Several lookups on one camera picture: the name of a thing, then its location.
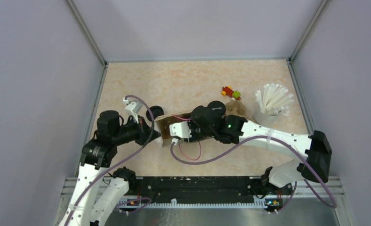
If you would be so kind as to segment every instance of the white wall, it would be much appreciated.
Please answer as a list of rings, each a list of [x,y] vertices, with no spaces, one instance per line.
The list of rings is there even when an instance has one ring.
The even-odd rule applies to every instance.
[[[286,58],[321,0],[75,0],[107,61]]]
[[[371,0],[335,0],[296,61],[357,225],[371,225]]]
[[[63,0],[0,0],[0,225],[51,225],[102,67]]]

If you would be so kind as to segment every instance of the toy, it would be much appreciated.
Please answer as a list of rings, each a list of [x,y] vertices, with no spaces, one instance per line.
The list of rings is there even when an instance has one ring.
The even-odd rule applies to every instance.
[[[226,87],[223,87],[222,88],[222,95],[225,96],[229,96],[229,97],[234,97],[236,100],[241,100],[241,93],[238,92],[238,91],[233,91],[231,89],[231,86],[226,86]]]

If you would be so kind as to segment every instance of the cable connector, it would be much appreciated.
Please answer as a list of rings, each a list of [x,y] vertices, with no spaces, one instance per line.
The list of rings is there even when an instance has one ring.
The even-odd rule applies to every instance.
[[[123,103],[124,103],[125,105],[128,105],[128,104],[130,103],[130,101],[124,97],[124,98],[123,98]]]
[[[177,144],[178,144],[178,141],[179,141],[179,139],[177,139],[177,138],[173,138],[173,139],[172,139],[172,144],[174,143],[174,145],[177,145]]]

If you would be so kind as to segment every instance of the pink cord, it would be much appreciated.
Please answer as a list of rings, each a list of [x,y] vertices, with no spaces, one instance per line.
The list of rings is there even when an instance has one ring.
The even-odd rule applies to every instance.
[[[178,117],[177,115],[172,115],[173,117],[177,118],[177,119],[181,119],[183,121],[191,121],[191,119],[184,119],[184,118],[180,118]]]
[[[201,157],[201,154],[202,154],[201,143],[200,143],[199,141],[198,141],[198,143],[199,143],[199,156],[198,156],[198,158],[196,158],[196,159],[192,159],[192,158],[188,157],[186,154],[184,154],[184,152],[181,150],[180,144],[178,144],[178,148],[180,149],[181,154],[182,154],[184,157],[186,157],[188,160],[197,161],[197,160]]]

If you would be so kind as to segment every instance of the wire bundle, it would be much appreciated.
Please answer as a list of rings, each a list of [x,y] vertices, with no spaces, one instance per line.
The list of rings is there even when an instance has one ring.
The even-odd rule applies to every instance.
[[[287,115],[288,105],[294,102],[294,95],[288,93],[288,89],[280,84],[266,84],[263,86],[263,95],[260,90],[255,94],[260,111],[265,115],[276,116],[281,113]]]

